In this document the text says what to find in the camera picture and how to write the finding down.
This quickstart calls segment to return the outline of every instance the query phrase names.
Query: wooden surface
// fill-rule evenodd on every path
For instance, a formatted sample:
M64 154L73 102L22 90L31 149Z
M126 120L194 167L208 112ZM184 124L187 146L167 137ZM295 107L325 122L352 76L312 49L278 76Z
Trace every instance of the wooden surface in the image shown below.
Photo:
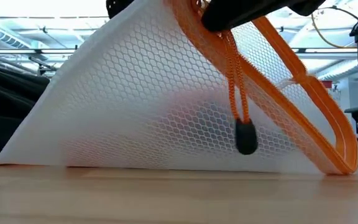
M0 166L0 224L358 224L358 174Z

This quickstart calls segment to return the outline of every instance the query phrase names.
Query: table top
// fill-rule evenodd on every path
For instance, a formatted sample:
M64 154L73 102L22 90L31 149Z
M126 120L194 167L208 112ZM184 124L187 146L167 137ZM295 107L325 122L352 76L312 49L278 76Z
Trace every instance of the table top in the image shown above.
M358 173L0 166L2 223L358 224Z

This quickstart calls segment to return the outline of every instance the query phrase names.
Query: orange cord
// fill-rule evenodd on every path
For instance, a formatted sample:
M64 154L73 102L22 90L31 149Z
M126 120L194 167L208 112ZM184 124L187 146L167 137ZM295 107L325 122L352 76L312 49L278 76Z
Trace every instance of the orange cord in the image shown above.
M193 8L197 9L198 14L202 16L204 13L204 9L208 5L206 0L197 0L193 1ZM241 74L241 66L240 66L240 58L241 56L238 54L236 41L234 40L234 36L230 30L225 30L221 33L221 37L226 46L227 53L227 82L229 86L229 101L230 108L233 113L234 119L240 119L240 115L237 111L236 105L236 79L239 82L240 96L241 96L241 106L243 112L243 123L249 123L249 111L248 111L248 101L247 101L247 92L246 87L244 85L244 79Z

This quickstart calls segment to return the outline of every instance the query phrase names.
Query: mesh bag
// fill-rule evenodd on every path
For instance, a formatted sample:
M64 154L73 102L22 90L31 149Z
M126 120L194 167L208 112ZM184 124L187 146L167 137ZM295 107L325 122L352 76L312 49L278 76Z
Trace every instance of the mesh bag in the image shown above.
M137 0L95 32L59 69L0 164L354 172L351 125L264 17L231 31L242 55L236 85L246 89L259 143L252 155L238 153L230 58L194 2Z

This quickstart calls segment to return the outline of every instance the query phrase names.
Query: hexagonal mesh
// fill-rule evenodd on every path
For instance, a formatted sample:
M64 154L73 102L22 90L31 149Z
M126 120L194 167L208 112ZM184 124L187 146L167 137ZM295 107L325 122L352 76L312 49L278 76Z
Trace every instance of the hexagonal mesh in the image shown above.
M233 32L240 52L272 83L291 76L252 24ZM138 0L59 69L0 163L317 172L306 154L337 172L280 105L251 79L245 83L259 138L251 156L234 146L225 77L188 40L169 5ZM320 120L302 91L283 89L307 117ZM314 124L333 136L325 119Z

